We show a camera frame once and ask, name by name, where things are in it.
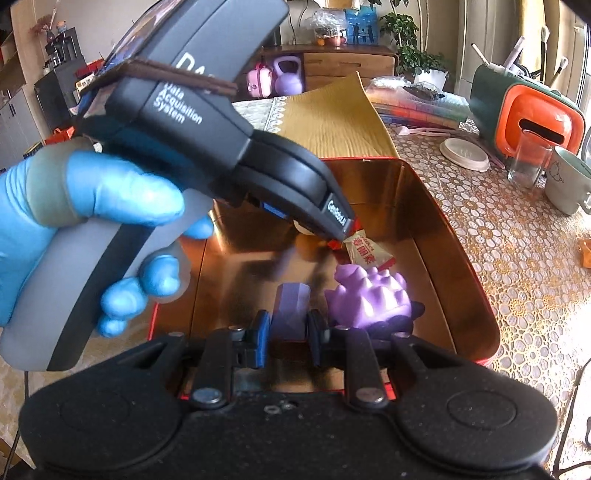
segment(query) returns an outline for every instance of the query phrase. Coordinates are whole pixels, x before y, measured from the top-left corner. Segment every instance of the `brown strap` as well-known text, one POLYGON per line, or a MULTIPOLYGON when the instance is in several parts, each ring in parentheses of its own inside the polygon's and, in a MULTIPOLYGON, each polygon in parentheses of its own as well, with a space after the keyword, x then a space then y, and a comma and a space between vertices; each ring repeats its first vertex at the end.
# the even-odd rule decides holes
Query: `brown strap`
POLYGON ((238 92, 238 86, 235 83, 201 75, 190 70, 178 69, 165 63, 134 57, 97 76, 81 91, 80 95, 106 87, 121 80, 122 77, 174 83, 192 89, 207 90, 226 97, 233 97, 238 92))

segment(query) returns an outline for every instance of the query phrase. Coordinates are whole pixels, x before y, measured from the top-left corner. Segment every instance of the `purple toy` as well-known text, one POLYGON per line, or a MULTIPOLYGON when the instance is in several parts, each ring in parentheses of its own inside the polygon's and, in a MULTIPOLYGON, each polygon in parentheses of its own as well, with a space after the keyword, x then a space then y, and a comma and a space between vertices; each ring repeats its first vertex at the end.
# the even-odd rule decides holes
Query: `purple toy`
POLYGON ((285 57, 276 58, 273 62, 273 66, 275 67, 275 75, 277 76, 277 80, 275 80, 275 91, 277 95, 299 95, 304 91, 304 85, 301 80, 301 60, 299 57, 287 55, 285 57), (281 70, 280 64, 283 61, 291 61, 295 63, 297 65, 297 72, 291 73, 281 70))
POLYGON ((310 287, 304 283, 282 283, 277 288, 271 322, 271 338, 289 342, 306 339, 306 315, 310 287))
POLYGON ((365 329, 402 315, 410 317, 412 308, 406 281, 399 273, 377 268, 366 271, 359 265, 338 265, 336 290, 325 290, 329 316, 340 325, 365 329))

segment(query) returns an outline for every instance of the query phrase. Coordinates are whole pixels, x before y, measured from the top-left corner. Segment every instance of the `white cabinet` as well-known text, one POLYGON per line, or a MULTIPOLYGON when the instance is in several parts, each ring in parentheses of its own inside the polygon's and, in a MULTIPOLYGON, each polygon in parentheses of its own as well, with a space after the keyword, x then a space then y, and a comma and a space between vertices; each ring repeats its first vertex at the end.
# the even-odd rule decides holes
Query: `white cabinet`
POLYGON ((12 167, 20 160, 12 142, 11 119, 12 113, 6 104, 0 109, 0 168, 12 167))
POLYGON ((0 168, 20 162, 23 154, 40 140, 41 135, 21 90, 0 109, 0 168))

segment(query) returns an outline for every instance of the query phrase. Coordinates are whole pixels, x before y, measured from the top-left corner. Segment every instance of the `purple block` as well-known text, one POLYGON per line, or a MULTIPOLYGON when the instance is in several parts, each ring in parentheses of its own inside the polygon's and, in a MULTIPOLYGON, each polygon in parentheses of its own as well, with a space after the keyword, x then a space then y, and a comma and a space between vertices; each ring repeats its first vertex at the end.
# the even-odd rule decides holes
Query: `purple block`
POLYGON ((282 283, 277 288, 271 319, 271 339, 299 342, 306 339, 306 314, 310 287, 304 283, 282 283))

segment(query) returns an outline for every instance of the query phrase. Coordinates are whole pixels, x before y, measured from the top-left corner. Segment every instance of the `blue rubber glove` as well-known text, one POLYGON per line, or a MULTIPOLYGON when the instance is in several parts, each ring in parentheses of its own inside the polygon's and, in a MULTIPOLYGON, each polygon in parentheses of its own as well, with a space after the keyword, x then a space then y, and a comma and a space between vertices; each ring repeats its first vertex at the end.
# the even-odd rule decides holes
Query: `blue rubber glove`
MULTIPOLYGON (((0 326, 9 322, 22 286, 56 233, 39 225, 31 213, 25 195, 29 166, 30 159, 0 175, 0 326)), ((69 159, 66 177, 72 206, 82 217, 158 226, 184 212, 178 188, 120 158, 76 152, 69 159)), ((212 222, 205 217, 186 235, 204 239, 212 232, 212 222)), ((178 260, 170 255, 155 258, 139 278, 126 278, 107 289, 98 333, 120 335, 127 322, 146 308, 148 296, 170 296, 179 286, 178 260)))

